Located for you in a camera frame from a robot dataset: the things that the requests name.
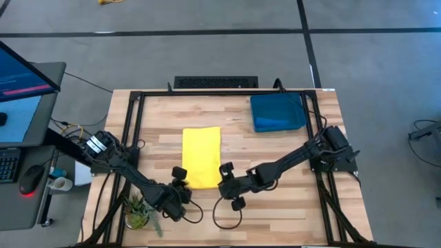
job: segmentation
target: plant pot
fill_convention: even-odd
[[[125,219],[125,221],[124,221],[125,226],[126,226],[128,229],[133,230],[132,226],[129,224],[129,218],[127,217],[127,214],[125,215],[125,218],[124,218],[124,219]],[[148,216],[148,217],[147,217],[147,220],[145,220],[145,223],[144,223],[143,227],[146,226],[147,223],[149,223],[149,219],[150,219],[150,217]]]

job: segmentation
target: computer mouse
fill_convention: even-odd
[[[43,173],[44,167],[41,165],[33,165],[30,167],[20,179],[20,193],[23,195],[31,194],[40,183]]]

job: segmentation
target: white cup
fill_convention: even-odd
[[[68,191],[72,189],[72,186],[73,182],[71,180],[64,177],[59,177],[54,180],[50,188],[55,190]]]

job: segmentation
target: red light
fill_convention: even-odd
[[[23,196],[26,198],[31,198],[34,196],[34,192],[30,192],[29,194],[24,194]]]

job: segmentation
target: black metal frame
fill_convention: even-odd
[[[275,82],[273,88],[283,88],[281,85],[281,82]],[[274,94],[277,93],[277,90],[202,90],[202,91],[189,91],[189,90],[168,90],[168,91],[160,91],[160,92],[139,92],[139,91],[133,91],[130,92],[130,98],[129,103],[127,106],[127,115],[125,117],[125,124],[124,124],[124,130],[123,130],[123,138],[121,140],[122,144],[126,145],[127,138],[129,134],[129,128],[130,128],[130,121],[131,117],[133,115],[133,109],[134,109],[134,103],[138,99],[138,112],[136,113],[136,121],[134,126],[134,135],[132,139],[132,146],[135,146],[139,141],[139,132],[141,129],[141,119],[143,115],[143,107],[145,98],[148,96],[250,96],[250,95],[264,95],[264,94]],[[316,118],[317,127],[319,130],[323,128],[321,118],[320,118],[320,110],[318,107],[317,102],[317,96],[315,90],[287,90],[287,92],[291,93],[299,93],[302,102],[304,103],[304,111],[305,115],[307,117],[307,123],[306,128],[308,132],[308,137],[312,138],[314,136],[313,130],[312,130],[312,122],[309,115],[309,106],[307,104],[307,97],[309,97],[312,101],[313,109],[314,109],[314,115]],[[329,219],[329,211],[327,208],[327,201],[325,197],[320,193],[320,185],[324,185],[323,177],[321,172],[314,172],[316,175],[316,182],[318,186],[318,195],[320,199],[320,206],[322,209],[322,216],[323,216],[323,222],[325,225],[325,233],[327,237],[328,244],[334,243],[334,235],[331,228],[331,221]],[[335,179],[333,172],[328,172],[328,183],[329,188],[331,190],[330,197],[333,198],[333,201],[335,202],[335,205],[333,204],[333,207],[340,208],[340,203],[338,201],[338,195],[337,195],[337,189],[335,184]],[[121,177],[117,174],[115,175],[114,184],[112,186],[112,195],[110,199],[110,206],[109,210],[111,208],[115,207],[116,198],[118,196],[118,190],[119,190],[119,184],[121,181]],[[130,191],[130,182],[125,182],[123,186],[123,192],[125,194],[128,194]],[[338,232],[340,234],[340,241],[341,242],[347,242],[346,237],[346,231],[344,225],[341,223],[340,220],[337,219],[338,223]],[[124,234],[124,215],[121,213],[120,219],[119,219],[119,226],[118,231],[116,233],[116,244],[122,245],[123,241],[123,234]],[[110,240],[110,232],[112,229],[112,219],[108,222],[107,229],[105,230],[104,237],[103,237],[103,244],[109,243]]]

